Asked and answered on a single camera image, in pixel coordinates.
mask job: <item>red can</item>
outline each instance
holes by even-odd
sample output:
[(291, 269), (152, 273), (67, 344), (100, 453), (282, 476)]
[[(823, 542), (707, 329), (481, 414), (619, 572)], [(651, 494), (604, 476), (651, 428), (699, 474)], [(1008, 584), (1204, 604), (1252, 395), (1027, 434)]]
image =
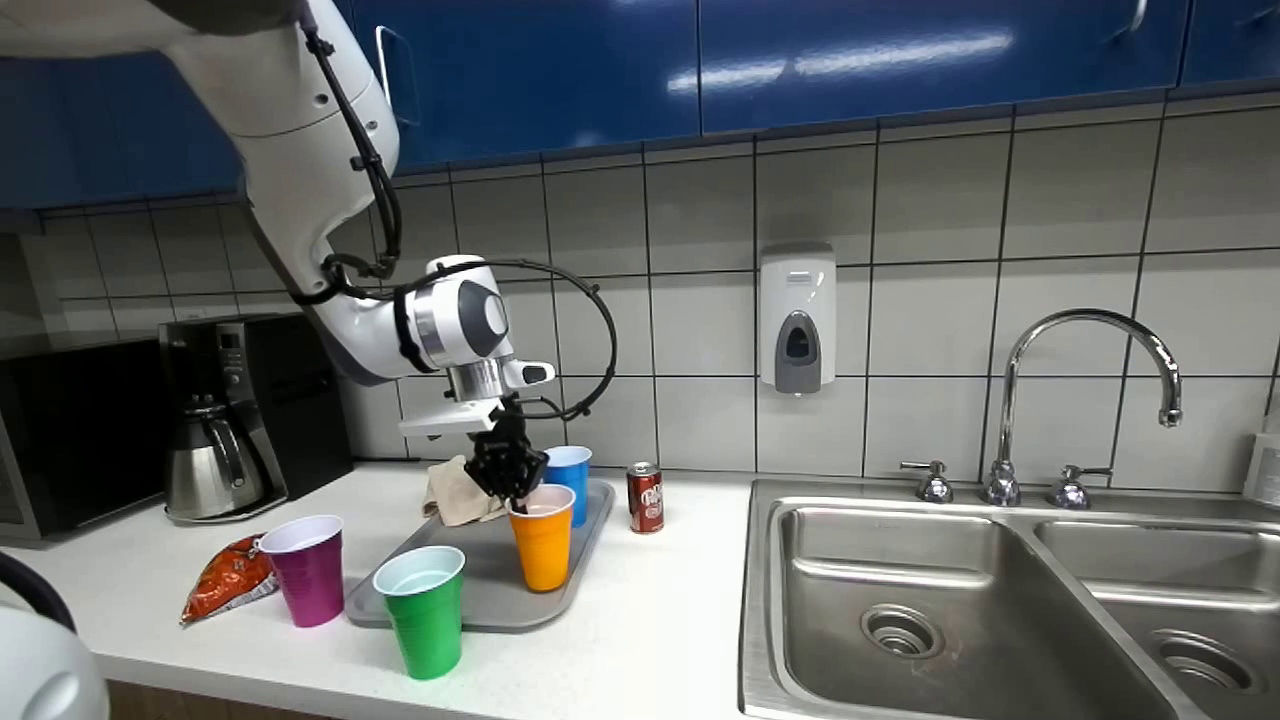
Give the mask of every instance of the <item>red can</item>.
[(660, 532), (666, 528), (666, 474), (651, 461), (630, 468), (630, 514), (631, 532)]

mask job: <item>coffee maker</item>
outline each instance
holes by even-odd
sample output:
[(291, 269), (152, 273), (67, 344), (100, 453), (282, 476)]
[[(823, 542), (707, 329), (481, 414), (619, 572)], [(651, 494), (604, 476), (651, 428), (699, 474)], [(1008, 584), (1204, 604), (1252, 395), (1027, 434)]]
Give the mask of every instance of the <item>coffee maker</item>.
[(159, 344), (177, 401), (172, 526), (249, 522), (352, 474), (338, 373), (310, 317), (183, 321)]

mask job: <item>plastic cup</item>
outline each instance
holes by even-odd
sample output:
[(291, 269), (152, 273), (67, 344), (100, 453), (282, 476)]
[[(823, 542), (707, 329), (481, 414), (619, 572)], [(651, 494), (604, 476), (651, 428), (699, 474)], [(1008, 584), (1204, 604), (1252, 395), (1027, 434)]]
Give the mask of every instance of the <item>plastic cup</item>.
[(341, 517), (300, 517), (258, 542), (273, 560), (298, 629), (328, 625), (345, 612), (345, 526)]
[(423, 546), (373, 572), (396, 625), (396, 644), (413, 681), (434, 681), (465, 656), (465, 551)]
[(514, 514), (520, 581), (531, 594), (558, 594), (569, 581), (572, 500), (572, 490), (542, 484), (524, 496), (524, 514)]
[(558, 450), (548, 450), (544, 479), (548, 479), (548, 484), (566, 484), (566, 490), (575, 494), (572, 528), (583, 528), (587, 517), (593, 517), (593, 494), (587, 494), (587, 479), (593, 479), (593, 450), (583, 450), (583, 443), (558, 443)]

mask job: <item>stainless steel sink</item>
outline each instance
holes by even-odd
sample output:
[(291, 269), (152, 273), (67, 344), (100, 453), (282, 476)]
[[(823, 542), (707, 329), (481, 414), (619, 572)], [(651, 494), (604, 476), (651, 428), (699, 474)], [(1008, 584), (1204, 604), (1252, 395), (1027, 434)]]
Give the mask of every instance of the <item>stainless steel sink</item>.
[(1277, 514), (1116, 500), (1080, 517), (761, 479), (740, 708), (1280, 718), (1277, 608)]
[(1042, 542), (1207, 718), (1280, 718), (1280, 532), (1053, 522)]

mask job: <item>microwave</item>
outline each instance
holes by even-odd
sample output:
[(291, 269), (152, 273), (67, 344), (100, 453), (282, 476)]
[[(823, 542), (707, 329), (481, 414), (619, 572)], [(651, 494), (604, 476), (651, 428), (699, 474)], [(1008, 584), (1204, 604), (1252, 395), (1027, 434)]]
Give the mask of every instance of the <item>microwave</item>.
[(0, 546), (48, 546), (158, 506), (172, 401), (158, 339), (0, 362)]

